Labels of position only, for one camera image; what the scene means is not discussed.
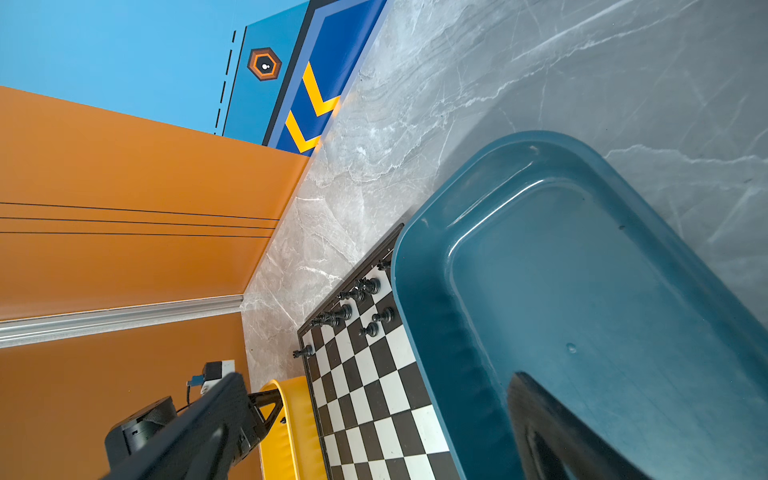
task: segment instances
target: grey marble floor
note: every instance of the grey marble floor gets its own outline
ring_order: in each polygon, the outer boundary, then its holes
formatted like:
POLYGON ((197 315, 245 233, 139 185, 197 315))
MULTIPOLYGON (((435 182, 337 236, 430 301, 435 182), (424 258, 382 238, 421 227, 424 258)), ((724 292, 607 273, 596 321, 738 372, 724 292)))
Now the grey marble floor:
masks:
POLYGON ((768 2, 394 0, 247 288, 253 388, 296 328, 479 148, 516 131, 603 154, 768 325, 768 2))

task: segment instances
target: orange wall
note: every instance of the orange wall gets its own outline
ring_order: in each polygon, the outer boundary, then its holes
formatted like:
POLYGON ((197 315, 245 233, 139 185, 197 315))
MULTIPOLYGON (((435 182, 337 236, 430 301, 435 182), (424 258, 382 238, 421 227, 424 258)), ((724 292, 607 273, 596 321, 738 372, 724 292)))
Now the orange wall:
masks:
MULTIPOLYGON (((0 349, 0 478, 100 478, 112 426, 167 395, 180 408, 187 380, 227 359, 248 388, 239 313, 0 349)), ((258 457, 230 480, 260 478, 258 457)))
POLYGON ((242 293, 306 162, 0 88, 0 320, 242 293))

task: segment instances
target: hexagon logo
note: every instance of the hexagon logo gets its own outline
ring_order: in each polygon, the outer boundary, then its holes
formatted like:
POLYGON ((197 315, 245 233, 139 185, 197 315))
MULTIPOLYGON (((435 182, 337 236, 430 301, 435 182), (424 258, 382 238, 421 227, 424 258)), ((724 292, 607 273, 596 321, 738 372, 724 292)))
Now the hexagon logo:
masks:
POLYGON ((250 51, 248 69, 261 81, 277 78, 282 66, 283 63, 272 48, 254 48, 250 51))

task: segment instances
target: teal tray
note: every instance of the teal tray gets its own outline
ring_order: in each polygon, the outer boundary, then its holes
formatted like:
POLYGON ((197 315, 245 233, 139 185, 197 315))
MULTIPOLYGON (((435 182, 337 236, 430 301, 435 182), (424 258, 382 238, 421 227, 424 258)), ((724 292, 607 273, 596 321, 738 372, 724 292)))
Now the teal tray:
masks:
POLYGON ((523 478, 533 376, 654 478, 765 478, 768 335, 587 145, 478 152, 402 232, 392 288, 464 480, 523 478))

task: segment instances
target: yellow tray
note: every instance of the yellow tray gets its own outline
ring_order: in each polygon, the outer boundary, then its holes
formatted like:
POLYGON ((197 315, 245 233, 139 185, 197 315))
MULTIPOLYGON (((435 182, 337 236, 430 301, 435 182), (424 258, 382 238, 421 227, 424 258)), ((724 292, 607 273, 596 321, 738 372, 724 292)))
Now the yellow tray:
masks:
MULTIPOLYGON (((272 380, 261 391, 275 388, 283 398, 283 409, 259 444, 264 480, 327 480, 306 378, 272 380)), ((265 407, 262 413, 269 415, 272 408, 265 407)))

